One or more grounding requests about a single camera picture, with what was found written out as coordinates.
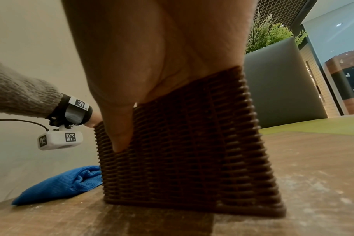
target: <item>woven basket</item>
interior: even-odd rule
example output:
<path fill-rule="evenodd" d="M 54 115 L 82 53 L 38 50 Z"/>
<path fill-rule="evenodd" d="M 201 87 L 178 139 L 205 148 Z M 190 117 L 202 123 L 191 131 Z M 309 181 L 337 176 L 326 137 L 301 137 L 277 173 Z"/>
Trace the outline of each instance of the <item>woven basket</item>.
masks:
<path fill-rule="evenodd" d="M 282 217 L 281 201 L 240 68 L 134 109 L 134 136 L 115 154 L 95 128 L 104 200 Z"/>

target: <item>wooden table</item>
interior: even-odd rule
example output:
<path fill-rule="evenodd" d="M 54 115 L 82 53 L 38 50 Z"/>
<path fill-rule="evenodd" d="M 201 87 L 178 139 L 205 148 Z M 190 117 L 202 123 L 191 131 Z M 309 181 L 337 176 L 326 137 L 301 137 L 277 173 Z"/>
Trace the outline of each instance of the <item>wooden table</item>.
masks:
<path fill-rule="evenodd" d="M 354 136 L 282 132 L 264 139 L 288 207 L 284 219 L 107 205 L 98 187 L 49 203 L 0 203 L 0 235 L 354 235 Z"/>

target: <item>gray sleeve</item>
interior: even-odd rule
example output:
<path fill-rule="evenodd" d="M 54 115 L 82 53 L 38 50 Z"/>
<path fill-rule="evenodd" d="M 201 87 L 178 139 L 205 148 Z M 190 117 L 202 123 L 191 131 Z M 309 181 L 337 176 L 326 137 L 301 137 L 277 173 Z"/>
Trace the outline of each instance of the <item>gray sleeve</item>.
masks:
<path fill-rule="evenodd" d="M 46 81 L 23 76 L 0 63 L 0 112 L 46 118 L 63 95 Z"/>

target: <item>folded cloth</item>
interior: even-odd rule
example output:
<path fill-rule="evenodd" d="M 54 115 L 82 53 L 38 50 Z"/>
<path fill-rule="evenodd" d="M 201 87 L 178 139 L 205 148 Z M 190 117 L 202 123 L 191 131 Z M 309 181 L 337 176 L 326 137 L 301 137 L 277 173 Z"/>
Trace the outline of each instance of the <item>folded cloth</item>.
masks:
<path fill-rule="evenodd" d="M 48 178 L 25 190 L 12 205 L 46 202 L 70 198 L 102 184 L 99 166 L 84 166 Z"/>

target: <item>hand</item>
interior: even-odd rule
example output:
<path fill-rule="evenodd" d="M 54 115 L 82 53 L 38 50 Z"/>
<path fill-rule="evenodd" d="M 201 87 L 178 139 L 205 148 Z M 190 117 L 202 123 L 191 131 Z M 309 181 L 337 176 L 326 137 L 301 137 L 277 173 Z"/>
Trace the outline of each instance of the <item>hand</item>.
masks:
<path fill-rule="evenodd" d="M 99 112 L 93 112 L 90 120 L 86 122 L 84 125 L 89 128 L 94 128 L 96 124 L 103 120 L 102 115 Z"/>
<path fill-rule="evenodd" d="M 243 64 L 256 0 L 63 0 L 115 152 L 133 105 Z"/>

